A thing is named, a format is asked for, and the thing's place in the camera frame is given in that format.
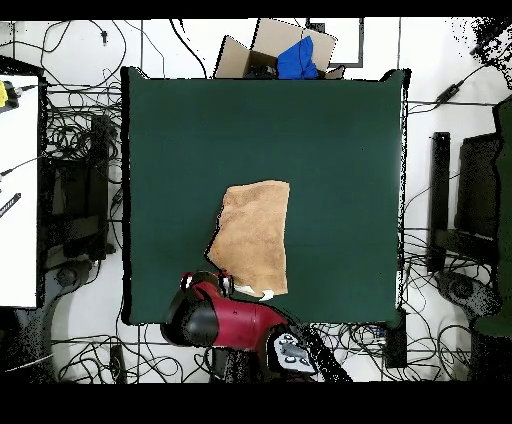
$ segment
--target white table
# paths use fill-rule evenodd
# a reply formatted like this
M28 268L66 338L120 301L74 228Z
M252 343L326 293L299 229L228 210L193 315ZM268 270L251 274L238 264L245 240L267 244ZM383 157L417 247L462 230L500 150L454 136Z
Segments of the white table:
M0 75L14 87L38 84L33 76ZM0 114L0 172L37 157L38 90L19 98L19 107ZM0 182L0 208L16 193L21 199L0 218L0 306L33 308L37 286L37 160Z

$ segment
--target power adapter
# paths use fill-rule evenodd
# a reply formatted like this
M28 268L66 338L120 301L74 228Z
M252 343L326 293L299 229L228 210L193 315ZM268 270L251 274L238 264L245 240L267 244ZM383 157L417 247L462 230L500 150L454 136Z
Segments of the power adapter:
M444 90L439 96L437 96L436 103L442 105L449 101L453 96L455 96L460 91L460 86L464 83L464 81L459 81L458 84L450 85L446 90Z
M116 343L110 348L110 372L116 384L128 384L124 364L123 347Z
M400 322L396 327L388 326L386 332L386 345L384 346L386 368L407 367L407 331L405 324L407 313L403 308L399 308L398 314Z

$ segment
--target cloth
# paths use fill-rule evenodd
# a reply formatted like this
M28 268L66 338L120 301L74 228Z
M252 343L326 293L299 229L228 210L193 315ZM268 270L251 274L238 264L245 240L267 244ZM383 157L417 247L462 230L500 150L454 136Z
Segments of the cloth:
M316 65L312 62L313 41L308 35L277 57L279 79L315 79Z
M229 187L224 195L218 233L208 252L218 268L234 278L236 286L250 286L262 297L288 292L284 227L290 185L263 181Z

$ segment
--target tan towel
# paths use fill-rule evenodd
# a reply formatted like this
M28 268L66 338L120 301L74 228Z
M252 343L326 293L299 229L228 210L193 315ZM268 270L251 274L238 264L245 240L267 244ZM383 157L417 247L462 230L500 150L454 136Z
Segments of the tan towel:
M229 187L219 217L219 231L208 258L233 275L236 286L285 294L284 226L290 185L263 181Z

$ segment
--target black border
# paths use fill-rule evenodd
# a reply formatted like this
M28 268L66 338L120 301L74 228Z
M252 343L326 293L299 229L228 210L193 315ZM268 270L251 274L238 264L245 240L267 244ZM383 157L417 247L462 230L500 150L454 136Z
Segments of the black border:
M48 99L47 99L47 81L43 77L44 69L38 66L30 65L25 62L21 62L16 59L12 59L7 56L0 55L0 74L2 75L13 75L13 76L36 76L39 81L38 87L38 119L37 119L37 157L40 157L48 145L48 138L46 135L46 127L48 122ZM44 272L42 266L46 262L47 251L45 249L45 241L42 237L42 207L41 207L41 195L42 195L42 173L43 171L43 160L37 161L37 216L36 216L36 234L37 234L37 252L36 252L36 308L40 308L44 305ZM27 307L15 307L9 306L9 308L16 309L35 309Z

